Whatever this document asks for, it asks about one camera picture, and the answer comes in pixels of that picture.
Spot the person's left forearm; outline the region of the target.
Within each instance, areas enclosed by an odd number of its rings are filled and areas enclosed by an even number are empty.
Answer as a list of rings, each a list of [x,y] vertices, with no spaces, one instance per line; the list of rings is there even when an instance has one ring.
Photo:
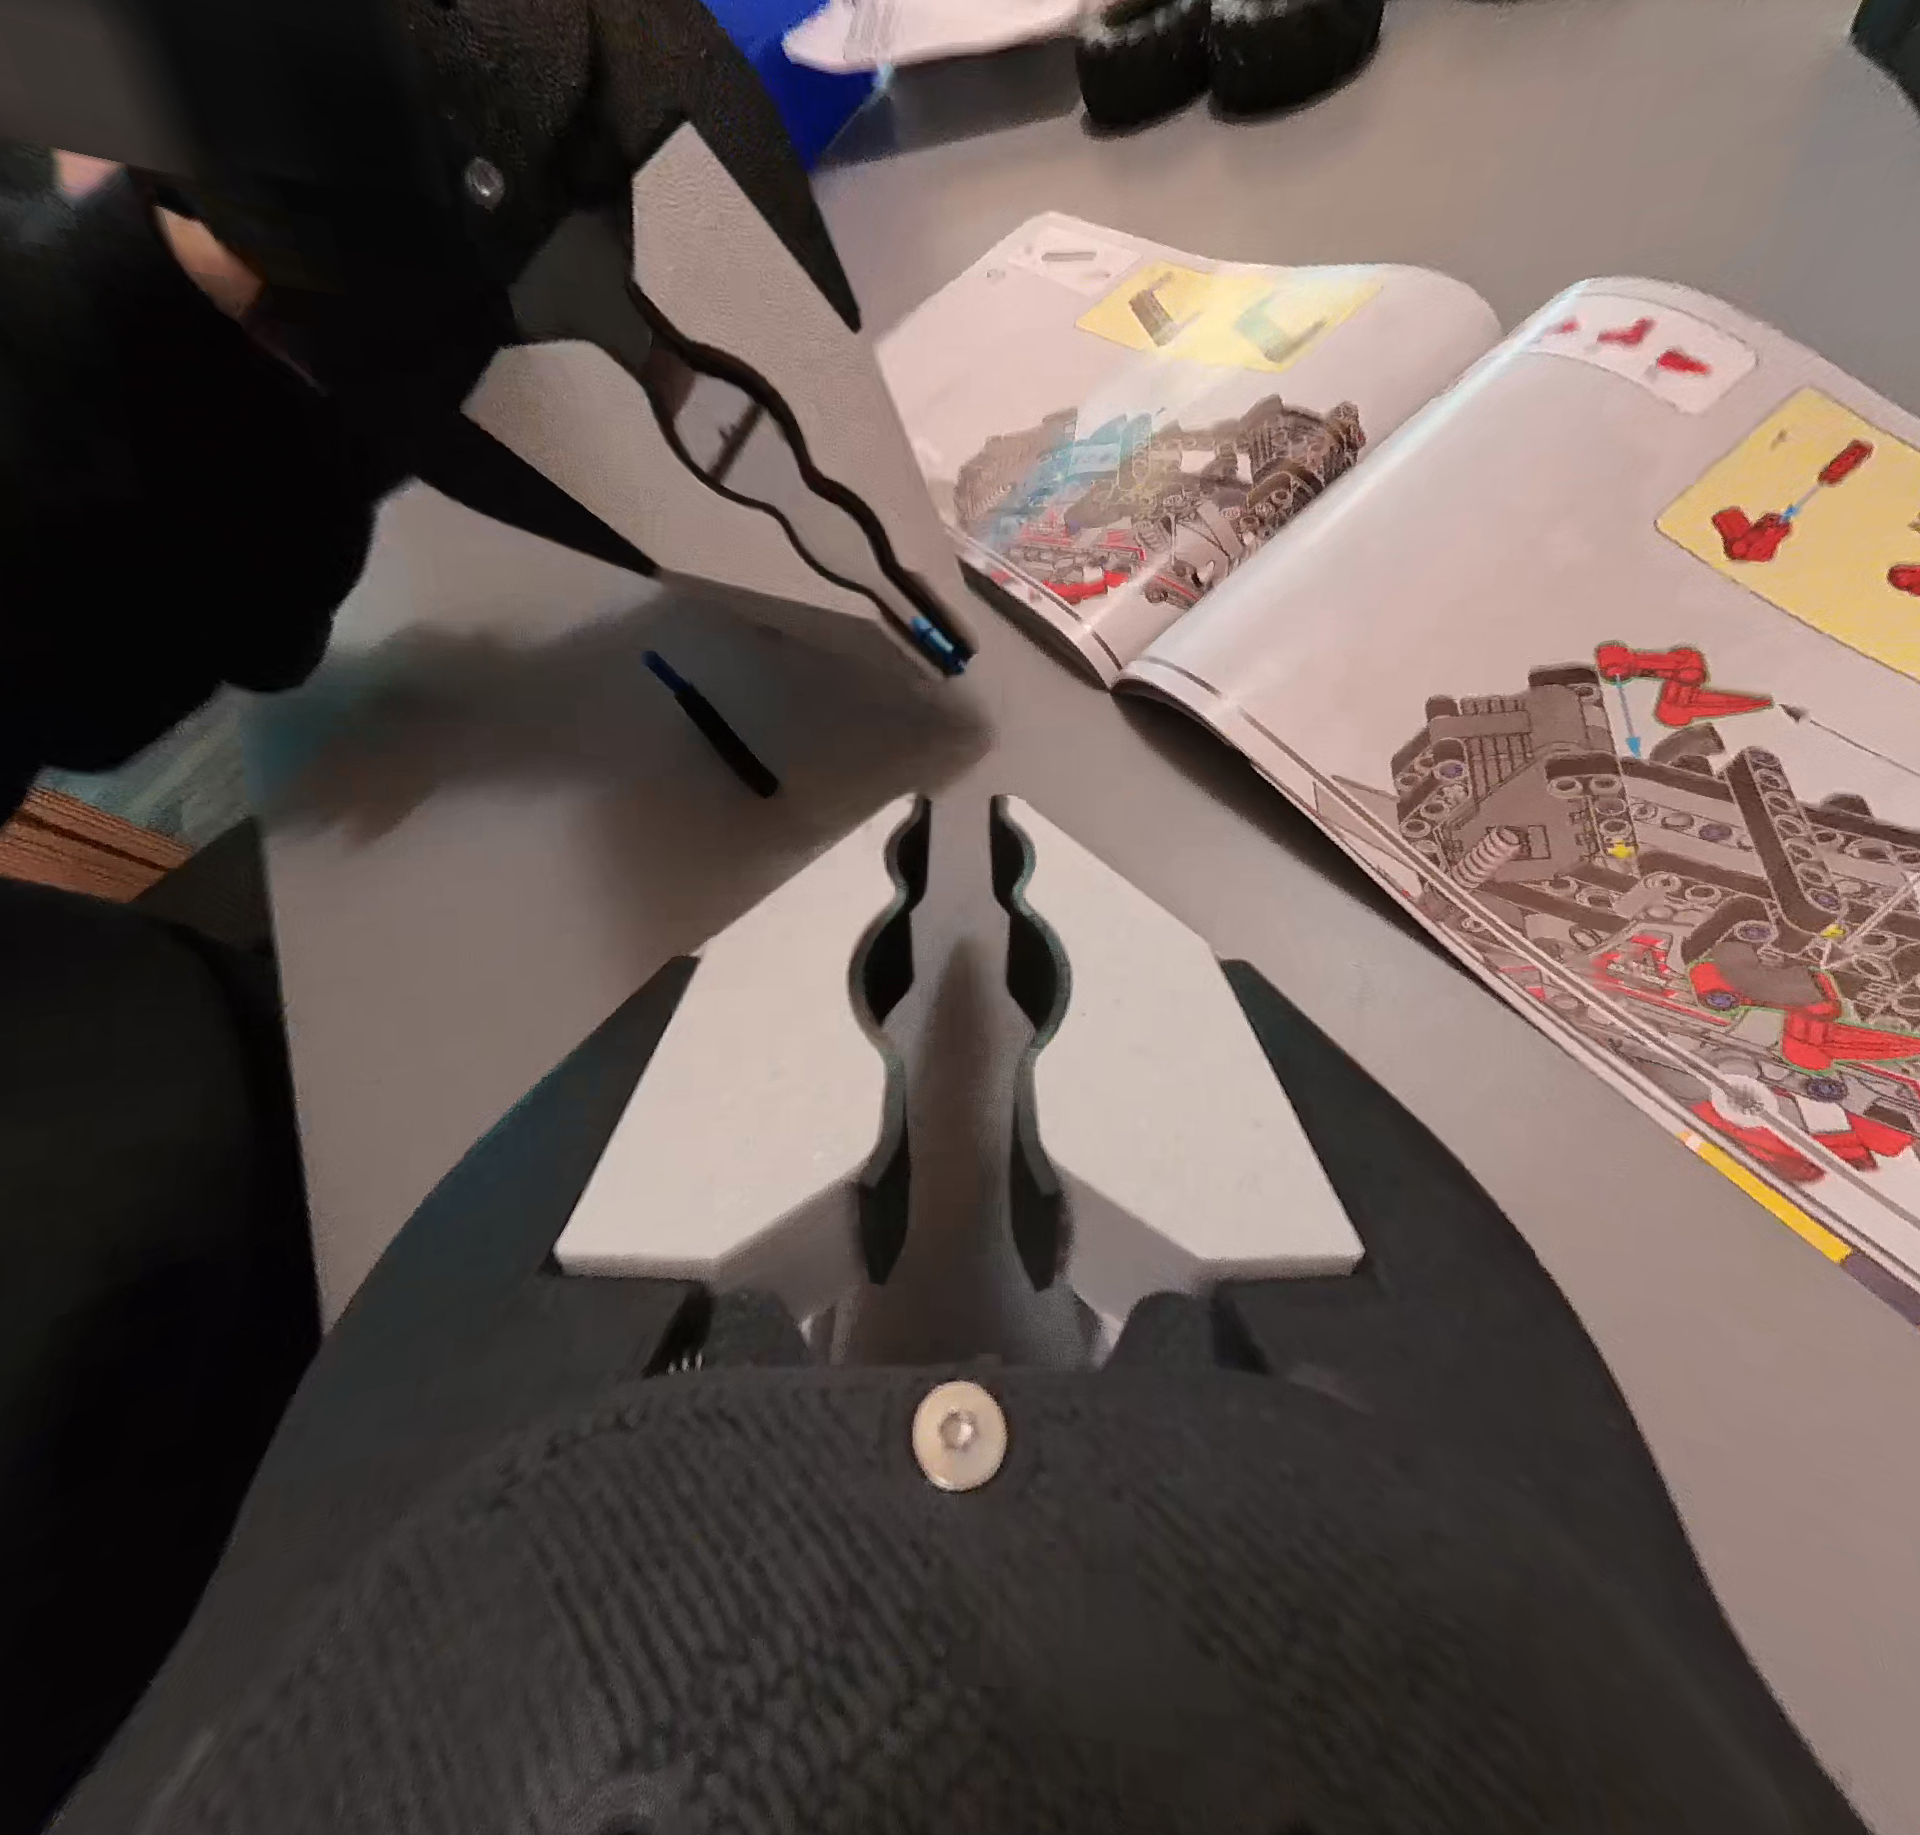
[[[319,664],[392,477],[127,175],[5,141],[3,794]]]

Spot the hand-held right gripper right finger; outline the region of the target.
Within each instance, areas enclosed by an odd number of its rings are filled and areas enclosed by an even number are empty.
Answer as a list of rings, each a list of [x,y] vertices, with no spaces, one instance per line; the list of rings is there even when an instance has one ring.
[[[1214,949],[1024,802],[991,806],[1005,987],[1030,1028],[1010,1215],[1040,1294],[1207,1295],[1364,1250]]]

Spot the person's black clothing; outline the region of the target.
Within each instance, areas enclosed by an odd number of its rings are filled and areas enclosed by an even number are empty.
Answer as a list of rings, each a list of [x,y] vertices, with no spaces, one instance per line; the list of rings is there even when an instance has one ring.
[[[173,1652],[319,1333],[270,940],[5,880],[5,1831]]]

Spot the black toy tire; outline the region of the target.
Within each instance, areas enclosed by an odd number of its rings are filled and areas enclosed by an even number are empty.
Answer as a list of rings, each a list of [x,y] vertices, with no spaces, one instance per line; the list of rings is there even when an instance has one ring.
[[[1210,85],[1214,0],[1112,0],[1081,25],[1074,66],[1088,125],[1126,133]]]
[[[1380,46],[1386,0],[1214,0],[1210,99],[1225,120],[1298,109],[1347,85]]]

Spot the black toy beam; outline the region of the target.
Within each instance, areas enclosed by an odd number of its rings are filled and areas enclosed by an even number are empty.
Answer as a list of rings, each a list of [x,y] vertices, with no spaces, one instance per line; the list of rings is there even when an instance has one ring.
[[[756,798],[775,798],[781,794],[781,776],[752,751],[752,746],[745,745],[709,698],[690,678],[687,678],[687,683],[690,686],[682,698],[669,696],[667,688],[661,683],[659,685],[708,748],[748,791]]]

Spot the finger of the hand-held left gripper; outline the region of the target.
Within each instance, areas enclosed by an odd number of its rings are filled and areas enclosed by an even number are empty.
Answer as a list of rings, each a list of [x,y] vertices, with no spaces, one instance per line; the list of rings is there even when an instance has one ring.
[[[678,122],[632,176],[632,300],[667,354],[737,389],[784,439],[802,490],[854,529],[835,562],[763,504],[828,577],[909,622],[922,614],[973,646],[948,529],[868,339],[833,309],[722,156]]]
[[[637,552],[673,593],[802,644],[910,644],[873,594],[823,576],[773,511],[725,496],[669,445],[643,387],[586,341],[517,344],[466,416]]]

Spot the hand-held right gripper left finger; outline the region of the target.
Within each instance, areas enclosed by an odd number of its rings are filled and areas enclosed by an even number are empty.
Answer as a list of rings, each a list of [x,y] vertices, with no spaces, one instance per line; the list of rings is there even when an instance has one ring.
[[[914,976],[931,804],[900,796],[697,953],[572,1215],[570,1275],[862,1281],[905,1162],[883,1026]]]

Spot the person's left hand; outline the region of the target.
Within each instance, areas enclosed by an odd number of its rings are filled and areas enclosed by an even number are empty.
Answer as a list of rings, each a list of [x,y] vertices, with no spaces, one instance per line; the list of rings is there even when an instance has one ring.
[[[270,320],[264,303],[267,286],[253,267],[228,250],[202,222],[166,206],[152,206],[151,215],[181,270],[252,338],[255,350],[291,369],[305,385],[319,389],[317,376]]]

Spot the open instruction booklet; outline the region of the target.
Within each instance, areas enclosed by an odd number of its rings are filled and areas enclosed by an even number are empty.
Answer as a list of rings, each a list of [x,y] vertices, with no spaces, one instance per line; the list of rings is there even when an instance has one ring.
[[[1915,1322],[1915,416],[1671,284],[1036,218],[878,364],[968,577]]]

